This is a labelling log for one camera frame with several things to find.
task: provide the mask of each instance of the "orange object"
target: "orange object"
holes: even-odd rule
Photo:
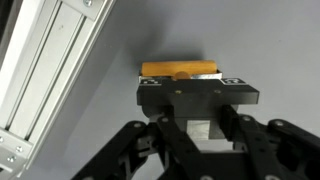
[[[217,65],[212,60],[145,62],[142,76],[171,76],[173,79],[191,79],[194,74],[215,74]]]

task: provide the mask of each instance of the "bolt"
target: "bolt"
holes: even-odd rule
[[[243,116],[242,119],[245,120],[245,121],[250,121],[251,120],[251,118],[249,116]]]
[[[276,121],[275,123],[276,123],[277,126],[283,126],[284,125],[283,122],[281,122],[281,121]]]
[[[176,94],[181,94],[182,91],[181,91],[181,90],[176,90],[175,93],[176,93]]]
[[[204,176],[201,176],[200,180],[213,180],[213,178],[211,176],[204,175]]]
[[[92,6],[92,0],[83,0],[83,4],[87,7],[91,7]]]
[[[280,178],[278,178],[277,176],[275,175],[267,175],[265,177],[265,180],[281,180]]]
[[[21,146],[17,146],[16,152],[21,153],[22,151],[23,151],[22,147]]]
[[[162,118],[162,122],[168,122],[169,119],[168,118]]]
[[[7,160],[11,163],[13,163],[14,161],[16,161],[16,157],[15,156],[11,156],[11,157],[8,157]]]
[[[139,127],[141,127],[141,124],[140,124],[140,123],[135,123],[133,126],[134,126],[135,128],[139,128]]]

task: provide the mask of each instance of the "metal plate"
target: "metal plate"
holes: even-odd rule
[[[5,149],[3,147],[0,146],[0,167],[5,170],[8,171],[9,173],[19,173],[20,170],[22,170],[23,165],[26,163],[26,159],[21,157],[21,156],[17,156],[14,153],[12,153],[10,150]]]
[[[24,158],[29,156],[32,149],[32,144],[30,142],[25,141],[2,128],[0,128],[0,146]]]
[[[104,0],[62,0],[70,7],[79,11],[91,20],[95,20],[103,5]]]
[[[192,140],[209,140],[210,120],[189,120],[187,133]]]

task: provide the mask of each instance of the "wooden block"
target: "wooden block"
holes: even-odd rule
[[[184,77],[194,74],[215,74],[217,65],[213,60],[145,62],[141,69],[142,76],[178,77],[182,73],[185,74]]]

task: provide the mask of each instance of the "gray wall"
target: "gray wall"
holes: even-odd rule
[[[144,61],[214,59],[261,92],[240,112],[320,136],[320,1],[118,0],[50,136],[22,180],[70,179],[127,121]],[[199,143],[225,149],[221,141]],[[156,157],[136,179],[161,173]]]

